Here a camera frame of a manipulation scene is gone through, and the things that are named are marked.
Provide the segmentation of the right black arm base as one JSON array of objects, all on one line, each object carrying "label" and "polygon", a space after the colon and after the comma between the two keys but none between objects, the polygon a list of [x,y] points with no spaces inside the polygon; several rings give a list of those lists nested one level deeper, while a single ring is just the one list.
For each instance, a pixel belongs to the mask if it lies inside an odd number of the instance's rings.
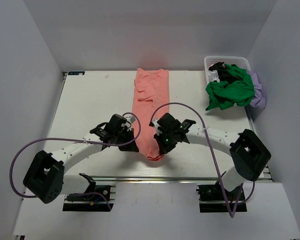
[{"label": "right black arm base", "polygon": [[224,198],[221,186],[218,182],[214,184],[198,184],[196,186],[196,193],[198,194],[199,212],[200,213],[228,213],[227,203],[229,204],[231,212],[235,208],[235,203],[238,199],[235,212],[247,212],[247,205],[245,203],[246,196],[241,187],[236,187],[233,191],[225,190],[226,198]]}]

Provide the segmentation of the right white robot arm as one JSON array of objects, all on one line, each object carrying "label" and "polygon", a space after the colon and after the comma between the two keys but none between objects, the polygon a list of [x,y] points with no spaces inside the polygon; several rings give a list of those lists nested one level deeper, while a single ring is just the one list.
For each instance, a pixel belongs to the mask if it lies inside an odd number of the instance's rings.
[{"label": "right white robot arm", "polygon": [[234,166],[222,176],[222,183],[215,188],[216,195],[226,200],[233,195],[234,189],[250,181],[255,182],[263,172],[272,155],[254,131],[225,132],[215,128],[206,128],[194,120],[180,122],[170,113],[154,119],[149,124],[155,128],[159,153],[165,155],[178,143],[203,145],[221,151],[232,158]]}]

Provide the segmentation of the salmon pink t shirt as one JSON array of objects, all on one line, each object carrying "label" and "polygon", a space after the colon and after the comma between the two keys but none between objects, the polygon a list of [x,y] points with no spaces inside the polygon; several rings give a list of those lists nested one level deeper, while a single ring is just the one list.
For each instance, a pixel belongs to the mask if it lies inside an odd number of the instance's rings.
[{"label": "salmon pink t shirt", "polygon": [[158,161],[163,156],[154,139],[155,128],[150,126],[151,118],[159,119],[169,112],[169,106],[160,107],[170,102],[169,71],[137,69],[134,79],[134,95],[132,113],[134,113],[141,126],[133,123],[134,133],[140,133],[135,143],[139,153],[150,161]]}]

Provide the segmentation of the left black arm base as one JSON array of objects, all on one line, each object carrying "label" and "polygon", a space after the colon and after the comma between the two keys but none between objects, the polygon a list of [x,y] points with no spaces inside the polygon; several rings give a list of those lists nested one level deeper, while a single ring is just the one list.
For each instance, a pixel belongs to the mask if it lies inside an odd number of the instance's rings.
[{"label": "left black arm base", "polygon": [[115,203],[116,186],[100,183],[84,173],[66,175],[61,194],[64,212],[110,212]]}]

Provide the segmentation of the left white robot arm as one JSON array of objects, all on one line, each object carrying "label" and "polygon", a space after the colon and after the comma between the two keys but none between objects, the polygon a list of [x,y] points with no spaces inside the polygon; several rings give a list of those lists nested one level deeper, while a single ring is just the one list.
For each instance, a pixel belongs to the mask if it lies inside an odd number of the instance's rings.
[{"label": "left white robot arm", "polygon": [[93,178],[85,173],[67,175],[66,173],[91,155],[100,153],[108,147],[117,147],[123,152],[138,152],[132,124],[138,117],[127,112],[114,114],[108,122],[91,129],[81,139],[70,140],[70,145],[53,152],[39,151],[23,179],[23,185],[43,203],[49,204],[59,195],[79,197],[89,200],[101,196]]}]

